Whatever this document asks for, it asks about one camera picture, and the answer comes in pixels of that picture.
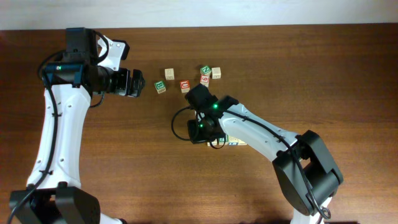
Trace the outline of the sailboat yellow I block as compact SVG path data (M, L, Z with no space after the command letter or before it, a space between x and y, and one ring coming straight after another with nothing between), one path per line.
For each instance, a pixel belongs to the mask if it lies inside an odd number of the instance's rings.
M218 140L215 139L214 141L207 142L207 146L217 146L218 145Z

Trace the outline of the green A wooden block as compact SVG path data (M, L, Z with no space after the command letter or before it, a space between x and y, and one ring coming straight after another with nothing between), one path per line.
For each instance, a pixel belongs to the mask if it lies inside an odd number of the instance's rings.
M218 145L228 145L229 143L229 136L226 134L224 137L218 139Z

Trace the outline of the number 2 blue block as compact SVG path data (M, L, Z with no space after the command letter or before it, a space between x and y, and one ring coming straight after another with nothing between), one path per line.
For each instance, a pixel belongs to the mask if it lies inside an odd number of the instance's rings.
M238 138L229 136L229 138L228 138L228 145L229 146L237 146L238 144L239 144L239 139Z

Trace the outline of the red U wooden block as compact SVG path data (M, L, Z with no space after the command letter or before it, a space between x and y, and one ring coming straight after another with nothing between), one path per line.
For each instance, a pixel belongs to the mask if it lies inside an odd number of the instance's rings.
M190 91L190 82L188 80L180 81L180 89L182 93L187 93Z

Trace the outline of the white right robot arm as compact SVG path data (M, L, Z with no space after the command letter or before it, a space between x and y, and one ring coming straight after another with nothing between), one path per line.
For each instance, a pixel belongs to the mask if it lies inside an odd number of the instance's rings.
M272 162L281 191L294 209L292 223L326 223L331 218L328 204L343 183L343 174L317 133L286 131L237 99L217 98L202 84L185 98L196 114L187 123L192 143L223 137L242 140Z

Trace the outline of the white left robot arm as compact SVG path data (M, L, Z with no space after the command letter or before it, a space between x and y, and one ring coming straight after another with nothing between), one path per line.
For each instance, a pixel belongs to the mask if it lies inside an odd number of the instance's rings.
M140 70L120 66L129 45L84 27L66 30L66 47L38 67L45 118L38 155L24 190L9 199L9 218L21 223L117 223L80 181L80 149L94 95L137 98L145 86Z

